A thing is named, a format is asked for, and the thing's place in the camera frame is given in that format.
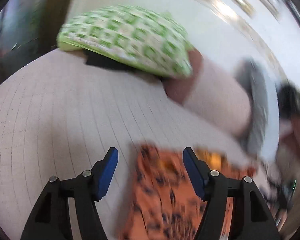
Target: orange patterned cloth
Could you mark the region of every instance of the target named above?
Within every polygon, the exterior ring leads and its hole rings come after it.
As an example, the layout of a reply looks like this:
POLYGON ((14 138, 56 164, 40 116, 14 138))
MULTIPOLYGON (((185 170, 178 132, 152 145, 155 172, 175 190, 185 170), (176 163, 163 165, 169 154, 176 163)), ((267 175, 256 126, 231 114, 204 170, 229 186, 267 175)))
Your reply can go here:
POLYGON ((120 237, 122 240, 192 240, 205 207, 206 202, 194 192, 180 152, 142 145, 131 210, 120 237))

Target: metal screw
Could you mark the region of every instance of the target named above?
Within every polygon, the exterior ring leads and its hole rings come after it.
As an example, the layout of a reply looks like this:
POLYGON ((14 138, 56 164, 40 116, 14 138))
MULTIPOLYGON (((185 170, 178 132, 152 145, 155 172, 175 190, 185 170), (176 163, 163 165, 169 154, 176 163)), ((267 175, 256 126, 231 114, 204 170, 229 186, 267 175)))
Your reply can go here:
POLYGON ((58 179, 58 177, 56 177, 56 176, 51 176, 51 177, 49 178, 49 182, 50 182, 50 183, 53 183, 53 182, 55 182, 57 179, 58 179))
POLYGON ((89 177, 91 175, 91 171, 87 170, 82 173, 82 176, 89 177))
POLYGON ((244 177, 244 181, 245 181, 245 182, 248 182, 248 183, 251 183, 251 182, 252 182, 252 179, 251 179, 249 176, 245 176, 245 177, 244 177))
POLYGON ((219 171, 212 170, 212 171, 210 171, 210 174, 211 174, 213 177, 218 177, 220 173, 219 173, 219 171))

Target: green patterned cloth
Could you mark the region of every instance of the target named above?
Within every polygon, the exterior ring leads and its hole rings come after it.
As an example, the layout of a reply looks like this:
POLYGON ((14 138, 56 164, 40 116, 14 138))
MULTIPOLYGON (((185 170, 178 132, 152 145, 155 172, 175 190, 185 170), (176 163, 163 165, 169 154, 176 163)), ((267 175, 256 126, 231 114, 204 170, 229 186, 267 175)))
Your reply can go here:
POLYGON ((170 77, 192 74, 186 30, 170 16, 140 6, 109 6, 74 17, 58 34, 62 50, 89 49, 170 77))

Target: dark hair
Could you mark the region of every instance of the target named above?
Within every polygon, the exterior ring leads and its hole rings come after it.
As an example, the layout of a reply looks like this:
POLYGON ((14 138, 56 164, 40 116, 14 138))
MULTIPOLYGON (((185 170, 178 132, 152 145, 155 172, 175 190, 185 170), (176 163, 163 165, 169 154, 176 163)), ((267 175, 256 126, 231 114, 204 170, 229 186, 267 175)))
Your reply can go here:
POLYGON ((300 117, 300 92, 290 83, 282 85, 278 92, 279 117, 300 117))

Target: pink pillow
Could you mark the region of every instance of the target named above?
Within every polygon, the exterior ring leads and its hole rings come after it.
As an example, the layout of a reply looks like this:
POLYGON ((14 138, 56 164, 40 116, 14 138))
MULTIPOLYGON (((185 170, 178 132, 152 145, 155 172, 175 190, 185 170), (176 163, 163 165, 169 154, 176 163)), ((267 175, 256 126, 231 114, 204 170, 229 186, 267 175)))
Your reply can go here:
POLYGON ((240 84, 199 51, 189 51, 193 76, 164 82, 167 96, 235 137, 251 122, 250 99, 240 84))

